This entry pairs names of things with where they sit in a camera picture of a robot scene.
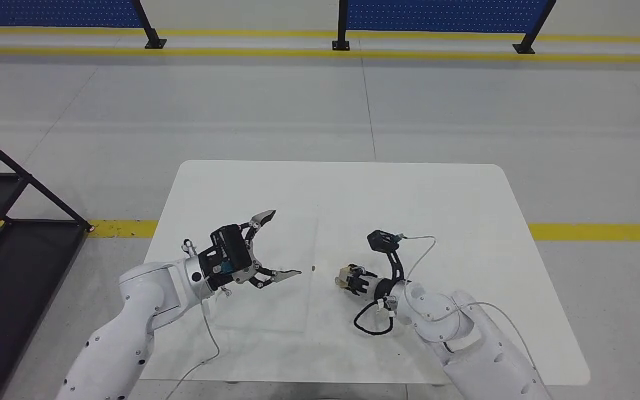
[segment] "floor marking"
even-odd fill
[[[91,220],[90,238],[152,238],[158,226],[154,220]],[[640,224],[529,224],[537,241],[640,242]]]
[[[55,28],[55,27],[0,27],[0,34],[8,35],[113,35],[143,36],[141,28]],[[159,29],[160,36],[209,36],[209,37],[262,37],[262,38],[335,38],[334,30],[320,31],[270,31],[270,30],[207,30],[207,29]],[[385,32],[347,31],[347,39],[432,39],[432,40],[508,40],[520,42],[524,34],[518,33],[470,33],[470,32]],[[539,35],[543,42],[589,43],[640,43],[640,36],[616,35]]]
[[[143,57],[309,57],[368,58],[425,61],[510,61],[560,63],[640,63],[640,54],[531,54],[515,52],[400,51],[268,48],[143,48],[113,47],[0,47],[0,55],[13,56],[143,56]]]

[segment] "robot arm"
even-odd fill
[[[551,400],[529,360],[473,297],[462,291],[448,296],[430,293],[419,283],[405,280],[396,254],[402,236],[375,231],[367,238],[374,251],[387,254],[394,278],[379,278],[365,268],[351,264],[340,270],[336,284],[387,309],[390,327],[393,327],[391,318],[394,316],[401,323],[412,325],[465,399]],[[369,332],[358,324],[358,317],[354,324],[362,331],[370,334],[390,331]],[[468,336],[474,326],[480,332],[480,339],[452,352],[447,342]]]
[[[139,265],[120,277],[124,307],[118,316],[91,334],[66,375],[58,400],[124,400],[153,351],[154,331],[182,317],[224,285],[249,281],[255,287],[279,282],[300,271],[272,271],[253,254],[253,238],[275,211],[211,234],[213,246],[197,254],[190,240],[182,246],[186,259]],[[171,269],[179,280],[172,279]],[[267,279],[259,280],[258,274]],[[184,292],[181,299],[177,287]]]

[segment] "white table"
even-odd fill
[[[188,161],[178,171],[146,261],[181,258],[187,237],[204,250],[211,231],[267,209],[278,212],[257,235],[256,256],[267,267],[304,273],[262,291],[229,285],[231,297],[210,301],[222,355],[188,379],[447,383],[435,356],[409,327],[396,324],[382,337],[357,331],[352,321],[364,303],[334,284],[338,269],[349,263],[389,276],[386,257],[371,251],[366,240],[382,229],[437,236],[412,280],[443,293],[463,289],[503,308],[547,384],[589,381],[589,368],[499,167]],[[406,269],[428,244],[401,242]],[[488,312],[522,348],[508,322]],[[362,323],[374,319],[369,315]],[[212,353],[196,307],[156,332],[142,379],[179,379]]]

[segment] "white cable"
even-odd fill
[[[404,298],[407,301],[407,304],[409,304],[409,307],[411,307],[411,309],[415,312],[417,312],[418,314],[422,315],[422,313],[420,313],[418,310],[416,310],[415,308],[413,308],[413,306],[411,305],[411,303],[409,302],[409,299],[407,298],[407,283],[409,281],[409,276],[411,276],[411,273],[413,272],[413,270],[418,266],[418,264],[420,264],[420,262],[422,261],[423,258],[425,258],[427,256],[427,254],[429,254],[429,252],[431,251],[431,249],[433,249],[433,247],[436,245],[436,238],[435,236],[431,236],[431,235],[426,235],[426,236],[415,236],[415,237],[406,237],[403,234],[399,235],[401,238],[403,239],[433,239],[433,243],[431,244],[431,246],[429,246],[429,248],[427,248],[427,251],[424,252],[424,254],[422,254],[422,256],[420,256],[420,258],[418,258],[418,260],[415,262],[415,264],[413,264],[413,267],[411,267],[411,269],[409,270],[409,273],[407,274],[407,276],[405,277],[405,285],[404,285]],[[522,344],[524,345],[524,349],[527,352],[527,356],[529,357],[529,361],[531,362],[531,366],[533,367],[533,369],[536,371],[536,374],[538,375],[538,379],[540,379],[540,383],[542,384],[542,387],[544,387],[545,392],[547,392],[547,395],[549,396],[549,398],[551,400],[553,400],[553,396],[551,396],[551,393],[549,392],[549,389],[547,388],[547,385],[544,383],[544,380],[542,379],[542,375],[540,375],[540,371],[538,371],[538,366],[536,365],[536,362],[533,359],[533,356],[531,355],[531,351],[529,351],[529,346],[527,345],[527,342],[525,342],[524,338],[522,337],[522,334],[520,333],[520,330],[518,329],[518,327],[516,326],[516,324],[513,322],[513,320],[511,318],[509,318],[509,316],[507,315],[507,313],[505,313],[504,311],[502,311],[502,309],[500,309],[500,307],[496,306],[495,304],[491,304],[489,302],[486,301],[474,301],[471,303],[467,303],[465,305],[462,306],[458,306],[456,305],[456,307],[448,312],[447,314],[443,315],[442,317],[439,318],[434,318],[434,319],[429,319],[426,318],[428,321],[430,322],[438,322],[438,321],[442,321],[443,319],[449,317],[452,314],[455,314],[459,311],[461,311],[461,308],[463,307],[467,307],[467,306],[473,306],[473,305],[485,305],[485,306],[489,306],[492,307],[493,309],[497,310],[500,314],[502,314],[507,321],[509,321],[509,323],[511,324],[511,326],[513,327],[513,329],[516,331],[516,333],[518,334],[518,337],[520,338],[520,341],[522,342]]]
[[[400,236],[402,239],[409,239],[409,240],[413,240],[413,239],[433,239],[433,243],[431,243],[431,245],[427,248],[427,250],[422,253],[422,255],[420,256],[420,258],[418,258],[418,260],[413,264],[413,266],[411,267],[411,269],[409,270],[409,273],[407,274],[407,276],[404,277],[404,299],[407,302],[407,304],[409,305],[409,307],[411,307],[411,309],[415,312],[417,312],[419,315],[422,315],[422,313],[418,310],[416,310],[413,305],[411,304],[411,302],[409,301],[409,297],[407,297],[407,286],[409,286],[409,277],[411,276],[411,274],[413,273],[413,270],[416,269],[416,267],[418,266],[418,264],[420,264],[420,262],[422,261],[423,258],[425,258],[427,256],[427,254],[429,254],[429,252],[431,251],[431,249],[433,249],[436,246],[436,243],[438,242],[435,236],[432,235],[425,235],[425,236],[413,236],[413,237],[407,237],[403,234],[398,235]]]
[[[174,388],[171,390],[171,392],[169,392],[169,394],[167,395],[167,397],[164,398],[164,400],[169,400],[169,398],[173,395],[173,393],[178,389],[178,386],[180,386],[180,384],[185,380],[185,378],[187,377],[187,375],[189,375],[190,373],[192,373],[193,371],[195,371],[198,367],[200,367],[201,365],[205,365],[208,364],[209,362],[211,362],[214,358],[218,357],[220,355],[220,346],[218,346],[218,342],[216,342],[216,339],[213,337],[213,333],[211,333],[211,327],[209,326],[209,321],[207,321],[207,315],[204,312],[204,304],[203,304],[203,299],[202,299],[202,288],[206,285],[207,281],[209,280],[209,277],[207,276],[204,280],[204,282],[202,282],[202,285],[200,285],[200,289],[198,291],[198,298],[200,299],[200,311],[202,311],[202,319],[204,319],[204,324],[207,327],[207,332],[209,332],[209,337],[211,338],[211,341],[213,342],[213,345],[216,347],[216,354],[214,354],[212,357],[207,358],[204,361],[199,362],[198,364],[194,365],[189,371],[187,371],[182,378],[180,378],[180,380],[178,381],[178,383],[176,383],[176,386],[174,386]]]

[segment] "black metal frame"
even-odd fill
[[[1,396],[93,227],[2,150],[0,162],[14,172],[0,174]],[[28,185],[73,219],[9,218],[7,213]]]
[[[547,20],[547,17],[556,5],[556,0],[548,0],[547,4],[540,14],[540,18],[533,26],[533,30],[524,35],[521,43],[515,43],[513,48],[518,54],[535,54],[535,51],[531,48],[536,37],[540,33],[540,29]],[[349,0],[340,0],[338,11],[338,40],[331,42],[333,50],[349,51],[349,41],[346,40],[347,36],[347,19],[349,16]]]
[[[147,38],[149,41],[147,45],[144,46],[145,49],[162,49],[164,45],[167,43],[167,39],[160,39],[158,37],[158,32],[151,27],[151,23],[149,22],[149,18],[147,18],[147,14],[144,12],[144,7],[142,7],[142,3],[140,0],[131,0],[133,3],[133,8],[136,10],[136,14],[138,14],[138,19],[142,24],[142,28],[144,29],[144,33],[147,34]]]
[[[349,0],[340,0],[338,11],[338,40],[331,42],[333,50],[349,51],[347,36],[347,18],[349,16]]]
[[[24,189],[27,185],[33,186],[34,188],[38,189],[40,193],[42,193],[49,200],[51,200],[51,202],[53,202],[55,205],[60,207],[62,211],[66,212],[71,218],[76,220],[76,222],[78,222],[82,227],[84,227],[87,232],[90,232],[93,229],[93,227],[89,222],[87,222],[84,218],[82,218],[77,212],[73,211],[71,207],[69,207],[64,201],[60,200],[58,196],[53,194],[49,189],[47,189],[46,186],[44,186],[42,183],[40,183],[39,180],[34,178],[33,175],[27,172],[27,170],[22,168],[20,164],[13,161],[11,157],[9,157],[2,150],[0,150],[0,161],[3,162],[7,167],[11,168],[16,174],[18,174],[20,179],[24,180],[25,183],[21,185],[22,189]],[[13,202],[11,204],[8,204],[8,207],[6,207],[7,208],[6,211],[8,211],[9,208],[11,208],[13,203],[20,196],[21,192],[22,190],[20,190],[20,192],[17,193],[17,196],[14,195]],[[0,218],[6,218],[6,211],[0,215]]]
[[[542,10],[542,14],[540,14],[540,18],[536,21],[536,24],[533,26],[533,31],[524,35],[521,43],[515,43],[513,48],[516,49],[518,54],[536,54],[535,51],[531,48],[531,45],[536,40],[538,33],[540,33],[540,29],[547,20],[549,14],[551,14],[551,10],[553,10],[553,6],[556,5],[556,0],[548,0],[547,4],[544,6],[544,10]]]

